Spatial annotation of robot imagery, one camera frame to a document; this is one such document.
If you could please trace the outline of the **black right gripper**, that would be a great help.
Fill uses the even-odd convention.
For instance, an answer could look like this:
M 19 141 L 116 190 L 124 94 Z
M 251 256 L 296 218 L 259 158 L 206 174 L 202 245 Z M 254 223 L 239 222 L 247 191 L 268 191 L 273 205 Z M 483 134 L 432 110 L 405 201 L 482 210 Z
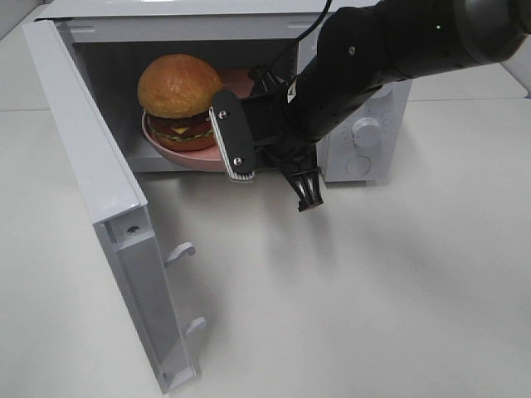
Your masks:
M 316 147 L 295 135 L 282 109 L 287 85 L 264 66 L 252 67 L 248 76 L 255 85 L 242 103 L 231 91 L 221 90 L 209 109 L 227 176 L 249 182 L 257 158 L 259 172 L 275 169 L 290 184 L 299 198 L 299 211 L 321 205 Z

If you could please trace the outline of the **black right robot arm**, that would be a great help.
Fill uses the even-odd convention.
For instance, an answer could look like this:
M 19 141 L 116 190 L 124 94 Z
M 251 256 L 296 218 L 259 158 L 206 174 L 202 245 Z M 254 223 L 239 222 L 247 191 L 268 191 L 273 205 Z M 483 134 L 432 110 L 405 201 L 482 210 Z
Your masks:
M 317 51 L 292 80 L 221 90 L 209 118 L 227 176 L 280 171 L 299 209 L 322 203 L 316 143 L 383 85 L 508 60 L 530 33 L 527 1 L 381 1 L 323 12 Z

